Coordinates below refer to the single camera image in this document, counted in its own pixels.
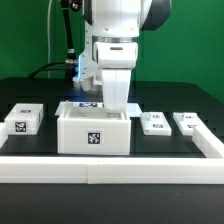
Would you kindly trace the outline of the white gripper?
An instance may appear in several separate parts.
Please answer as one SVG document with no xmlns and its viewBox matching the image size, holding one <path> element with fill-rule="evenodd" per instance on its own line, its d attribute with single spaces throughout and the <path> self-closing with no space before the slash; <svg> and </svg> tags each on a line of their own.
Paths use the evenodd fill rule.
<svg viewBox="0 0 224 224">
<path fill-rule="evenodd" d="M 111 118 L 126 110 L 131 72 L 136 66 L 138 44 L 95 42 L 93 57 L 102 77 L 103 103 Z"/>
</svg>

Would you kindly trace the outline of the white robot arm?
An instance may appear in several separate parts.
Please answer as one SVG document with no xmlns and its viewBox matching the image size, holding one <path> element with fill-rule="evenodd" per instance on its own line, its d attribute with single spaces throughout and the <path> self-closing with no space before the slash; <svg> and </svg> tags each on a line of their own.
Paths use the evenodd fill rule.
<svg viewBox="0 0 224 224">
<path fill-rule="evenodd" d="M 103 106 L 126 111 L 132 70 L 142 30 L 155 31 L 169 18 L 172 0 L 84 0 L 85 48 L 77 80 L 83 90 L 102 83 Z"/>
</svg>

